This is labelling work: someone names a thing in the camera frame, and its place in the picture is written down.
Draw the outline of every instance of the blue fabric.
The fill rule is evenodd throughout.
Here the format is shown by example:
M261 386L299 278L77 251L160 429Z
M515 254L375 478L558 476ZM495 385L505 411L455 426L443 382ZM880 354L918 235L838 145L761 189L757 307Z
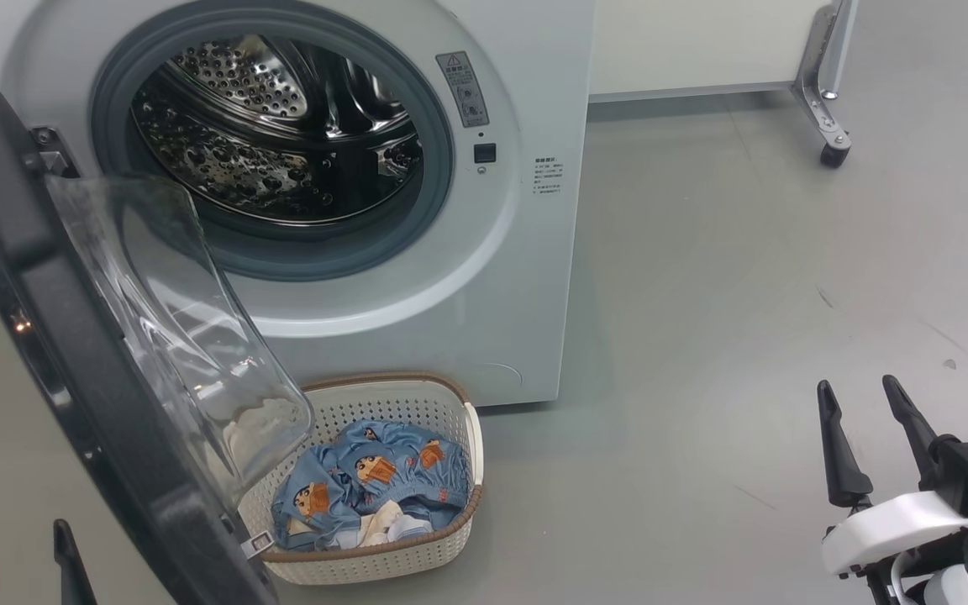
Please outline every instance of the blue fabric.
M337 548L335 534L360 529L362 514L389 501L440 531L465 508L468 472L460 445L431 430L354 422L334 444L301 456L279 487L271 505L276 540L287 550Z
M287 550L326 550L334 534L360 529L360 498L353 480L339 470L334 448L304 452L271 502L277 543Z

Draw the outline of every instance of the washing machine door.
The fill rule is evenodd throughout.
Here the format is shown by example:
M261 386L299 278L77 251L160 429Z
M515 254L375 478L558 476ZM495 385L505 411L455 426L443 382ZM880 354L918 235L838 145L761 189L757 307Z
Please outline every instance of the washing machine door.
M49 167L70 172L0 93L0 314L20 356L178 602L274 602L252 559L271 536L235 507L311 432L306 398L212 264L183 188Z

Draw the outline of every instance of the transparent door glass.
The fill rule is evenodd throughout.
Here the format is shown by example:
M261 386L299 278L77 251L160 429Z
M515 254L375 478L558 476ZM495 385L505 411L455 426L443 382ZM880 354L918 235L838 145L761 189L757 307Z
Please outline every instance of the transparent door glass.
M46 184L171 437L236 509L311 434L312 407L213 264L188 192L149 176Z

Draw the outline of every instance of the metal cart leg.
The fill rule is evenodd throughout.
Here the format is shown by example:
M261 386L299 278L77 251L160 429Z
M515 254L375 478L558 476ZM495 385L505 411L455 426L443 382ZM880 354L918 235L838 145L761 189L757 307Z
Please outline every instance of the metal cart leg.
M819 70L831 42L834 24L840 14L849 14L850 1L852 0L840 0L838 5L829 4L817 11L817 17L809 32L809 43L802 55L802 65L798 68L797 79L791 85L791 92L797 97L798 104L817 125L823 141L826 141L821 152L821 164L831 168L842 166L842 162L846 160L846 155L850 152L850 136L839 126L823 103Z
M842 85L842 66L846 62L846 53L850 51L850 35L854 32L854 22L857 20L857 1L850 0L846 7L839 7L838 23L831 34L831 45L827 49L827 57L823 58L821 69L821 92L823 98L833 100L839 98L839 87Z

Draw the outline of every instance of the washing machine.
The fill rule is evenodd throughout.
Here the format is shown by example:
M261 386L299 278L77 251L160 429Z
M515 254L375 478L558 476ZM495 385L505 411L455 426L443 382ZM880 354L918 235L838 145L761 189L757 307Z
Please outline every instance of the washing machine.
M10 0L0 92L58 176L161 176L301 383L549 401L595 0Z

